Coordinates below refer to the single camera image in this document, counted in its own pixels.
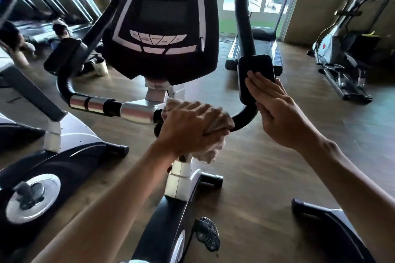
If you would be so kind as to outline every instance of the wooden floor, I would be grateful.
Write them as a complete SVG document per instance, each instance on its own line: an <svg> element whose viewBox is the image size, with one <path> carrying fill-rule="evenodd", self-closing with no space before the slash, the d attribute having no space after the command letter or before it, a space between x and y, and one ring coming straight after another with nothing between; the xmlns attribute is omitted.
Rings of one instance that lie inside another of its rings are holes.
<svg viewBox="0 0 395 263"><path fill-rule="evenodd" d="M226 71L225 58L231 44L220 43L220 58L215 72L186 84L186 99L223 106L231 114L241 109L237 76ZM280 77L288 93L328 138L336 141L347 156L384 190L395 196L395 85L388 81L370 84L374 101L367 106L341 101L312 58L299 47L280 45L284 73ZM27 75L59 106L66 109L57 94L55 78L42 70L40 63ZM121 101L144 98L141 77L132 81L110 70L103 78L76 81L78 91L116 98ZM46 127L46 117L25 100L11 100L10 90L1 92L0 111L32 126ZM129 155L119 164L99 169L52 219L33 246L39 251L84 207L96 200L138 160L154 140L153 127L134 125L120 118L109 118L67 109L84 121L103 140L130 146ZM0 158L0 167L40 148L38 141ZM224 176L220 191L205 191L198 196L194 213L207 216L217 225L221 249L212 254L193 240L186 257L188 263L319 263L326 262L319 245L305 234L294 220L293 197L327 207L336 202L319 178L296 152L276 145L262 130L257 116L247 127L232 133L217 160L205 171ZM149 198L132 227L117 260L128 261L160 200L164 183Z"/></svg>

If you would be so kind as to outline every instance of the finger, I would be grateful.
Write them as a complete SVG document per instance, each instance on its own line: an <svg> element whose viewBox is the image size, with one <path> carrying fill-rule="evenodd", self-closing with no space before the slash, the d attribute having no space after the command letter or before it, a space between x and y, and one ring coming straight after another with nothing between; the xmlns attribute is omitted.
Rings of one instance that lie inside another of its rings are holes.
<svg viewBox="0 0 395 263"><path fill-rule="evenodd" d="M264 123L270 123L273 121L273 116L270 114L269 110L267 110L262 104L256 102L256 107L258 108L259 112L262 116L262 121Z"/></svg>
<svg viewBox="0 0 395 263"><path fill-rule="evenodd" d="M273 97L269 96L268 94L257 88L250 78L246 78L245 83L248 91L254 97L254 99L259 101L267 109L270 110L272 108Z"/></svg>
<svg viewBox="0 0 395 263"><path fill-rule="evenodd" d="M203 119L205 121L205 124L210 124L212 121L214 121L222 112L222 108L214 108L211 107L208 109L204 114L203 114Z"/></svg>
<svg viewBox="0 0 395 263"><path fill-rule="evenodd" d="M273 98L281 98L283 94L280 94L278 91L276 91L273 87L272 84L276 86L275 83L272 83L270 80L264 78L259 78L257 74L252 73L249 71L247 73L248 77L251 79L251 81L254 83L257 88L259 88L261 91L265 92L269 96L272 96Z"/></svg>
<svg viewBox="0 0 395 263"><path fill-rule="evenodd" d="M212 106L210 104L200 104L198 107L194 109L196 111L197 115L202 115L204 114L207 110L209 110Z"/></svg>
<svg viewBox="0 0 395 263"><path fill-rule="evenodd" d="M281 88L281 90L284 92L284 94L288 96L288 94L287 94L287 92L285 91L285 88L284 88L284 86L282 85L280 79L279 79L279 78L276 78L275 82L276 82L276 84Z"/></svg>
<svg viewBox="0 0 395 263"><path fill-rule="evenodd" d="M191 102L184 101L184 102L180 103L179 105L177 105L176 107L174 107L173 109L182 109L182 108L188 106L189 104L191 104Z"/></svg>
<svg viewBox="0 0 395 263"><path fill-rule="evenodd" d="M184 107L184 109L186 109L186 110L193 110L196 107L199 107L200 105L201 105L201 102L195 101L195 102L192 102L191 104L189 104L188 106Z"/></svg>
<svg viewBox="0 0 395 263"><path fill-rule="evenodd" d="M263 76L260 72L256 72L255 75L264 83L265 86L270 87L271 89L275 90L276 92L278 92L280 94L284 94L284 91L281 89L281 87L276 82L270 81L265 76Z"/></svg>
<svg viewBox="0 0 395 263"><path fill-rule="evenodd" d="M221 129L210 133L209 135L203 136L203 142L206 146L212 146L219 143L224 139L225 136L229 135L230 131L228 129Z"/></svg>

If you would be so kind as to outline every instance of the left hand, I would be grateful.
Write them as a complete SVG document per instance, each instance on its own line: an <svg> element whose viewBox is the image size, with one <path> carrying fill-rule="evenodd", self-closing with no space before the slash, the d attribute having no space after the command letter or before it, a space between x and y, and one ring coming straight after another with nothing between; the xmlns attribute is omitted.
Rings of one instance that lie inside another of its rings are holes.
<svg viewBox="0 0 395 263"><path fill-rule="evenodd" d="M221 114L220 108L200 102L183 102L173 108L163 123L157 143L179 157L192 152L208 150L228 135L221 129L205 135L205 130Z"/></svg>

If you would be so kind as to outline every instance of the white button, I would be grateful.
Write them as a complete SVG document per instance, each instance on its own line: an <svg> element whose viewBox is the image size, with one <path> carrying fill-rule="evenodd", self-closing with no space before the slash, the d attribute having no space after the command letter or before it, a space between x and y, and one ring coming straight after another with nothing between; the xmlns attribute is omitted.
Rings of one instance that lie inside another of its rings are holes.
<svg viewBox="0 0 395 263"><path fill-rule="evenodd" d="M163 36L158 45L169 45L174 38L175 36Z"/></svg>
<svg viewBox="0 0 395 263"><path fill-rule="evenodd" d="M141 41L139 37L139 33L137 31L131 30L130 35L135 38L137 41Z"/></svg>
<svg viewBox="0 0 395 263"><path fill-rule="evenodd" d="M139 32L139 36L143 43L152 45L149 35L147 35L146 33Z"/></svg>
<svg viewBox="0 0 395 263"><path fill-rule="evenodd" d="M185 37L186 37L186 35L178 35L175 37L175 39L170 44L178 43L178 42L184 40Z"/></svg>
<svg viewBox="0 0 395 263"><path fill-rule="evenodd" d="M159 41L163 37L163 36L155 36L155 35L149 35L149 36L151 38L151 42L153 45L156 45L157 43L159 43Z"/></svg>
<svg viewBox="0 0 395 263"><path fill-rule="evenodd" d="M183 54L196 51L196 45L169 49L166 54Z"/></svg>
<svg viewBox="0 0 395 263"><path fill-rule="evenodd" d="M165 51L164 48L151 48L151 47L143 47L145 52L148 53L156 53L156 54L162 54L163 51Z"/></svg>

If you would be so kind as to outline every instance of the towel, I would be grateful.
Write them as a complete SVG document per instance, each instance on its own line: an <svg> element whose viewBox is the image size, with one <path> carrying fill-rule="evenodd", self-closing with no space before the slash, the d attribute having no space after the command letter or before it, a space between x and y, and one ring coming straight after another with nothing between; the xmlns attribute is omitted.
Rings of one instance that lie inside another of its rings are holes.
<svg viewBox="0 0 395 263"><path fill-rule="evenodd" d="M166 101L166 105L162 110L161 117L165 120L169 114L169 112L176 107L177 105L181 104L183 101L173 98L168 98ZM220 129L233 129L235 126L233 119L226 111L222 111L220 115L207 127L205 134L210 134L211 132L220 130ZM208 150L201 150L198 152L192 153L192 156L200 161L205 161L207 163L211 163L215 161L215 156L222 150L225 146L225 138L222 138L221 141L218 143L210 146Z"/></svg>

